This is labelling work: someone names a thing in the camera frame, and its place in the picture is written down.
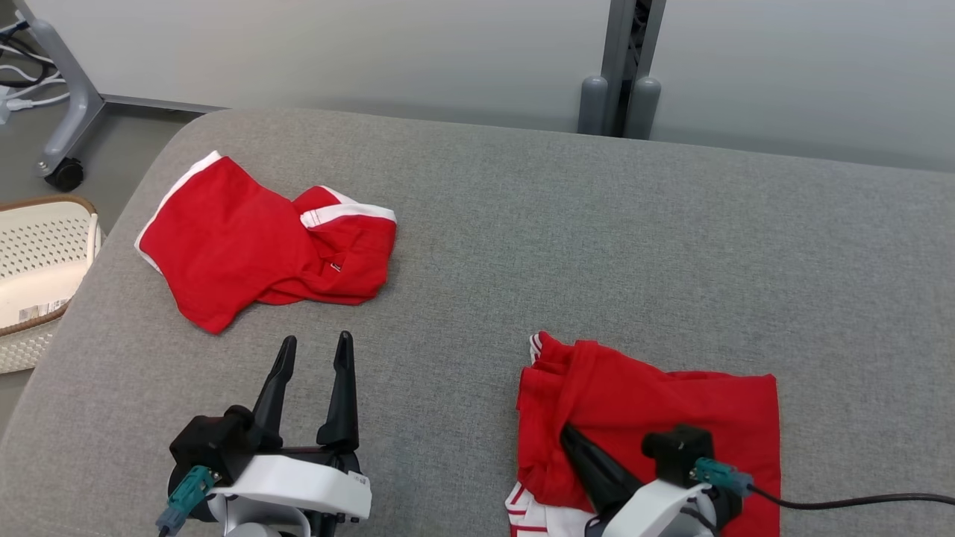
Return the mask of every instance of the basket label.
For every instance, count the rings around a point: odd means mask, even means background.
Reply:
[[[59,310],[64,304],[66,304],[69,301],[70,301],[69,298],[61,298],[59,300],[54,300],[46,304],[38,304],[36,306],[30,306],[29,308],[24,308],[23,310],[20,310],[20,320],[18,322],[23,323],[31,319],[42,317],[43,315],[46,315],[47,313],[51,313],[53,311]]]

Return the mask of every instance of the cable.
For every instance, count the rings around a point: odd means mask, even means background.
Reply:
[[[51,69],[55,69],[55,65],[53,65],[52,60],[46,56],[37,54],[30,45],[14,37],[11,33],[0,34],[0,53],[2,52],[20,54],[24,59],[39,65],[41,70],[38,77],[33,78],[30,76],[29,81],[0,80],[0,85],[7,86],[9,88],[23,89],[30,88],[32,86],[38,86],[40,82],[46,78],[51,78],[50,71]]]
[[[4,69],[10,70],[10,71],[16,71],[16,73],[17,73],[18,75],[23,76],[24,78],[26,78],[26,79],[29,80],[30,82],[35,82],[35,81],[36,81],[36,76],[27,75],[26,73],[24,73],[24,71],[23,71],[22,69],[20,69],[19,67],[15,66],[15,65],[0,65],[0,70],[4,70]]]
[[[27,110],[28,108],[35,108],[37,106],[46,106],[48,104],[54,104],[61,100],[70,98],[70,92],[67,92],[63,95],[59,95],[52,98],[45,98],[43,100],[28,100],[22,98],[8,98],[0,102],[7,103],[7,110],[11,112],[16,112],[17,110]]]
[[[886,504],[889,502],[936,502],[938,504],[955,505],[955,498],[943,496],[941,494],[928,494],[921,492],[907,492],[902,494],[880,494],[878,496],[863,496],[861,498],[850,498],[848,500],[837,500],[835,502],[820,502],[817,504],[801,504],[799,502],[787,502],[773,496],[769,492],[755,486],[748,485],[751,491],[766,498],[780,507],[787,509],[799,509],[803,511],[821,511],[823,509],[840,509],[843,507],[854,507],[856,505]]]
[[[6,40],[5,38],[0,37],[0,41],[5,41],[5,40]],[[53,65],[53,60],[49,59],[49,58],[46,57],[46,56],[41,56],[40,54],[33,53],[33,52],[26,52],[26,53],[25,53],[25,52],[23,52],[23,51],[17,49],[16,47],[11,46],[10,44],[0,45],[0,49],[3,49],[3,50],[5,50],[5,51],[7,51],[8,53],[20,54],[21,56],[26,56],[27,58],[32,58],[32,59],[39,60],[40,62],[49,64],[49,65]]]
[[[66,84],[66,80],[62,78],[48,78],[46,80],[42,80],[40,83],[36,84],[35,86],[31,86],[29,88],[26,88],[14,94],[9,94],[8,96],[0,97],[0,101],[10,100],[12,98],[24,96],[32,91],[35,91],[43,86],[47,86],[50,84]]]
[[[0,33],[9,32],[10,35],[13,35],[14,33],[20,32],[21,30],[25,30],[29,25],[30,24],[28,24],[25,20],[17,21],[15,24],[0,28]]]

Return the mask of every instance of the folded red cloth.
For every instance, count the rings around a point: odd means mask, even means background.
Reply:
[[[173,185],[136,248],[166,278],[182,314],[220,333],[256,300],[374,298],[396,230],[389,209],[324,186],[292,202],[213,152]]]
[[[520,376],[518,481],[545,505],[592,510],[560,443],[565,423],[641,481],[655,478],[640,445],[678,423],[712,433],[716,458],[779,495],[779,409],[773,376],[664,373],[595,341],[564,345],[539,334],[540,355]],[[779,534],[779,508],[751,496],[727,537]]]

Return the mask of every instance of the couch cushion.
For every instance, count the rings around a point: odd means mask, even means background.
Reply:
[[[214,149],[289,198],[326,184],[394,209],[381,294],[255,305],[221,336],[191,326],[133,241]],[[927,172],[320,111],[211,114],[147,173],[36,369],[0,447],[0,535],[151,535],[169,442],[197,414],[251,405],[288,334],[299,359],[282,434],[314,442],[344,329],[374,494],[349,535],[507,535],[518,377],[541,329],[668,370],[776,375],[791,499],[951,494],[953,206],[955,178]],[[786,536],[941,535],[955,510],[782,520]]]

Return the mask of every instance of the caster wheel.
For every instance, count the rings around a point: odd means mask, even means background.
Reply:
[[[44,180],[61,192],[69,192],[83,183],[83,166],[77,159],[63,159]]]

